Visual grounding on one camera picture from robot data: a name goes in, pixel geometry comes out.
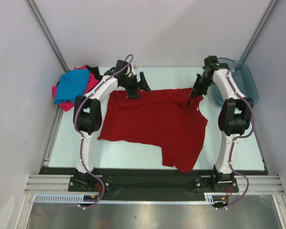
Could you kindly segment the red t shirt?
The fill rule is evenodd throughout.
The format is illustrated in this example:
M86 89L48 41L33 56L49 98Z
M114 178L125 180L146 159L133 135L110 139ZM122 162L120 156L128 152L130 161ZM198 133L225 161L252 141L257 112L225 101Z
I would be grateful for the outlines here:
M204 145L208 120L201 114L202 96L190 97L190 88L110 94L100 140L159 146L162 165L187 173L195 166Z

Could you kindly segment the blue t shirt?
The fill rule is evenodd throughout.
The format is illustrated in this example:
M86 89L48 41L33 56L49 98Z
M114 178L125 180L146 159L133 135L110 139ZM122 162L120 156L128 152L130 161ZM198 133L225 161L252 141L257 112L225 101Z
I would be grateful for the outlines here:
M73 102L78 95L84 95L89 82L90 72L87 69L71 70L60 77L56 88L54 104L66 101Z

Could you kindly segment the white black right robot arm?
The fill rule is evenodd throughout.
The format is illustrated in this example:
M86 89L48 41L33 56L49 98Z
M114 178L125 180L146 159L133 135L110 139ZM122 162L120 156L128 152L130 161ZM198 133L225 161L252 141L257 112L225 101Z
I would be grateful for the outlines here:
M245 131L248 128L254 129L254 102L237 87L229 65L219 62L216 56L205 58L203 70L203 74L197 75L190 96L205 95L212 84L218 87L224 100L218 117L222 140L211 175L195 179L196 192L238 192L235 155L240 139L248 137Z

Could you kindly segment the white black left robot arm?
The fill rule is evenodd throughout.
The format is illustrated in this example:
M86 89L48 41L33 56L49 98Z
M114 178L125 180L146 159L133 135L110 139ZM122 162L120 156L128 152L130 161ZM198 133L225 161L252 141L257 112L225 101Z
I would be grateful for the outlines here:
M143 72L136 74L135 66L126 60L118 60L115 67L97 77L97 85L84 95L75 98L73 124L80 134L79 162L73 175L73 184L84 190L92 190L100 180L93 175L95 165L91 160L91 145L97 140L96 134L102 126L101 105L118 87L126 90L128 99L139 99L138 92L151 92Z

